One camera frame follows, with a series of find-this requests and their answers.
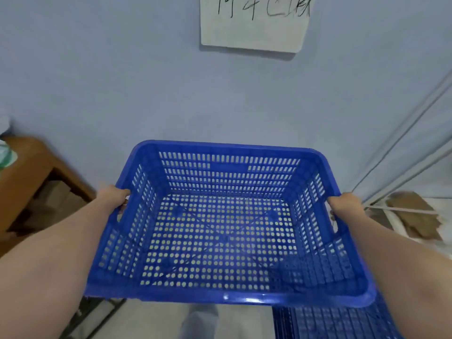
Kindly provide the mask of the person's left hand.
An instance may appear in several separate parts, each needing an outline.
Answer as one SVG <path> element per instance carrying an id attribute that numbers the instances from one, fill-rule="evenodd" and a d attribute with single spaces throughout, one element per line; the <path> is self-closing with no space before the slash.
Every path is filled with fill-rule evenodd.
<path id="1" fill-rule="evenodd" d="M 112 189 L 117 188 L 112 184 L 102 184 L 96 194 L 96 199 L 100 199 L 105 203 L 108 210 L 112 213 L 116 211 L 117 221 L 120 221 L 127 207 L 128 199 L 115 199 L 112 196 Z"/>

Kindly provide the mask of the person's right hand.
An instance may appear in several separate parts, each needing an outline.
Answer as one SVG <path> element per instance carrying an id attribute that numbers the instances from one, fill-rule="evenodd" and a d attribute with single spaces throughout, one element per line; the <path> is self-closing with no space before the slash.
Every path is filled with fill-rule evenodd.
<path id="1" fill-rule="evenodd" d="M 347 220 L 355 220 L 358 219 L 359 216 L 366 215 L 359 197 L 351 192 L 343 193 L 341 195 L 344 195 L 344 207 L 330 207 L 330 219 L 332 221 L 336 221 L 336 218 L 338 217 L 342 221 L 347 222 Z"/>

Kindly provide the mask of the blue perforated plastic basket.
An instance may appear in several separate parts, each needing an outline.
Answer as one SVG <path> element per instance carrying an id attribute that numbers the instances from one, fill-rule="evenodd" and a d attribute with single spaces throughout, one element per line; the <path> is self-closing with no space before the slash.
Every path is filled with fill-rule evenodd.
<path id="1" fill-rule="evenodd" d="M 148 140 L 116 187 L 85 296 L 151 302 L 364 308 L 375 283 L 308 148 Z"/>

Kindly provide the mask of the white stick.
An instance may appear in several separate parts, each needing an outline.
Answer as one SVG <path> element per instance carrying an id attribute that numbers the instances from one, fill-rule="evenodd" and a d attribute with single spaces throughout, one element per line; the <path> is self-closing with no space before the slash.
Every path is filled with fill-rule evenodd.
<path id="1" fill-rule="evenodd" d="M 369 205 L 369 206 L 365 206 L 364 208 L 365 209 L 398 211 L 398 212 L 410 212 L 410 213 L 433 215 L 433 216 L 438 215 L 438 213 L 435 210 L 417 210 L 417 209 L 409 209 L 409 208 L 398 208 L 398 207 L 376 206 L 376 205 Z"/>

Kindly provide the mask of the brown wooden table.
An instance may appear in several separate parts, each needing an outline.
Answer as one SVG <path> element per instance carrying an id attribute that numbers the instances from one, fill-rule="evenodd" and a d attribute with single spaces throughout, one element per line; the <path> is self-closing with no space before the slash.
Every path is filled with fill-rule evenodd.
<path id="1" fill-rule="evenodd" d="M 2 136 L 2 139 L 18 159 L 0 171 L 0 258 L 39 233 L 32 229 L 13 237 L 8 230 L 24 214 L 27 204 L 49 176 L 61 177 L 86 202 L 96 196 L 95 189 L 40 139 L 31 136 Z"/>

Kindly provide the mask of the green and white bag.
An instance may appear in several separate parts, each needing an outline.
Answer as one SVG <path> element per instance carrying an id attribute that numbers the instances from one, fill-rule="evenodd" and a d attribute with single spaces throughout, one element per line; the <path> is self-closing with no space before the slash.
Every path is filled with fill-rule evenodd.
<path id="1" fill-rule="evenodd" d="M 14 164 L 17 159 L 16 152 L 5 141 L 0 140 L 0 171 Z"/>

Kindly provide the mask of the person's grey trouser leg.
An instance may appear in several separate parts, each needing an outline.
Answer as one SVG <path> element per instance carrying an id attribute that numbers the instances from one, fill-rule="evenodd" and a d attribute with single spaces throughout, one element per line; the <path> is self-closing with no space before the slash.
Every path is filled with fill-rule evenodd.
<path id="1" fill-rule="evenodd" d="M 178 339 L 214 339 L 219 314 L 215 304 L 189 304 Z"/>

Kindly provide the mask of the white handwritten paper sign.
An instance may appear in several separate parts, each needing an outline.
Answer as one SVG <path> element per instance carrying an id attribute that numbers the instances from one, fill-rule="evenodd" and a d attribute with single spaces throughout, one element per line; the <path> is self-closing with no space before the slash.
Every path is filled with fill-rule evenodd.
<path id="1" fill-rule="evenodd" d="M 296 54 L 315 0 L 200 0 L 201 44 Z"/>

